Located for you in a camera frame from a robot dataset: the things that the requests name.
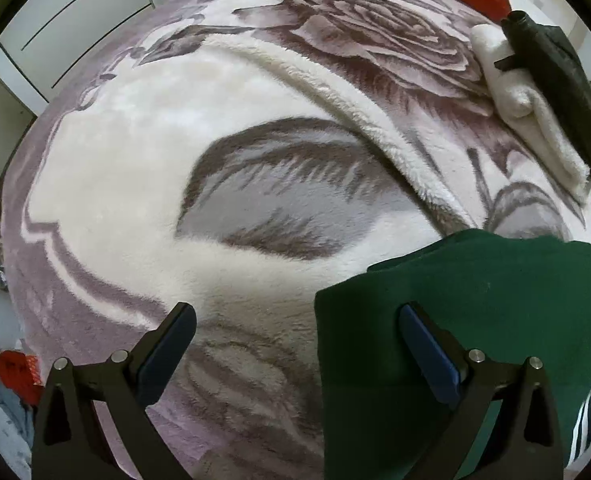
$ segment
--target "white towel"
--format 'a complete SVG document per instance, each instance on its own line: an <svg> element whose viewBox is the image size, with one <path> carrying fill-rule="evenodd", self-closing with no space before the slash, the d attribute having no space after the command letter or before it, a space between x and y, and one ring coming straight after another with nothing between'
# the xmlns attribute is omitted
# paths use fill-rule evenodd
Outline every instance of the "white towel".
<svg viewBox="0 0 591 480"><path fill-rule="evenodd" d="M531 74L522 68L509 72L495 68L496 61L514 54L502 30L496 25L477 25L471 29L471 44L499 116L533 150L556 181L585 205L591 192L589 167L565 135Z"/></svg>

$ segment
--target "folded black clothing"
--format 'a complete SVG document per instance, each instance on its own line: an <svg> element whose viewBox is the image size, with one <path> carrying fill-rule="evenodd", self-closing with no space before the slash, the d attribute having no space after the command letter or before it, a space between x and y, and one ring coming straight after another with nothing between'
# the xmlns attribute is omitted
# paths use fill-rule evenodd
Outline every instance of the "folded black clothing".
<svg viewBox="0 0 591 480"><path fill-rule="evenodd" d="M572 44L560 27L539 25L523 10L511 12L501 25L515 56L499 60L496 68L529 70L564 133L591 168L591 83Z"/></svg>

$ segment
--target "floral blanket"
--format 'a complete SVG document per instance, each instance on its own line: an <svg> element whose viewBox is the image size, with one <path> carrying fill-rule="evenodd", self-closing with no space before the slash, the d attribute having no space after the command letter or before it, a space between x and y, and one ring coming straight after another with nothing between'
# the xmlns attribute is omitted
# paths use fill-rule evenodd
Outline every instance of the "floral blanket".
<svg viewBox="0 0 591 480"><path fill-rule="evenodd" d="M43 368L130 349L188 301L197 335L149 409L181 463L323 478L317 290L463 228L591 243L591 195L494 111L468 40L486 22L455 0L171 0L116 34L5 181Z"/></svg>

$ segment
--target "folded green garment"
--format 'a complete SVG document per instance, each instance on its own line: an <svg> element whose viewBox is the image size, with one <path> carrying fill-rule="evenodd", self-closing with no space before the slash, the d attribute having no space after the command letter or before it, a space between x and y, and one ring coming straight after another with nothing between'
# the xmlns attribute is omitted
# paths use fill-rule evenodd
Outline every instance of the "folded green garment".
<svg viewBox="0 0 591 480"><path fill-rule="evenodd" d="M317 293L326 480L400 480L445 427L449 411L397 330L409 301L464 348L498 362L539 357L568 456L584 452L591 442L591 245L468 230ZM492 426L481 430L480 452Z"/></svg>

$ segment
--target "silver bolt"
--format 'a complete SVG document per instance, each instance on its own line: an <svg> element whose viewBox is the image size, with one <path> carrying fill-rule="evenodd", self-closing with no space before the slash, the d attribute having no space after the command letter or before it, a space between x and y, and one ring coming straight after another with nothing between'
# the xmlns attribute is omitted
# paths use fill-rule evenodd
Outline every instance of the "silver bolt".
<svg viewBox="0 0 591 480"><path fill-rule="evenodd" d="M53 368L56 370L64 370L69 364L69 360L66 357L60 357L56 362L53 363Z"/></svg>
<svg viewBox="0 0 591 480"><path fill-rule="evenodd" d="M129 352L126 350L116 350L111 354L111 361L114 363L123 363L126 361L126 358L129 356Z"/></svg>
<svg viewBox="0 0 591 480"><path fill-rule="evenodd" d="M486 358L482 350L478 350L477 348L469 350L469 359L474 363L482 363Z"/></svg>
<svg viewBox="0 0 591 480"><path fill-rule="evenodd" d="M529 364L535 368L536 370L539 370L540 368L542 368L544 366L543 362L541 361L541 359L539 357L531 357L529 359Z"/></svg>

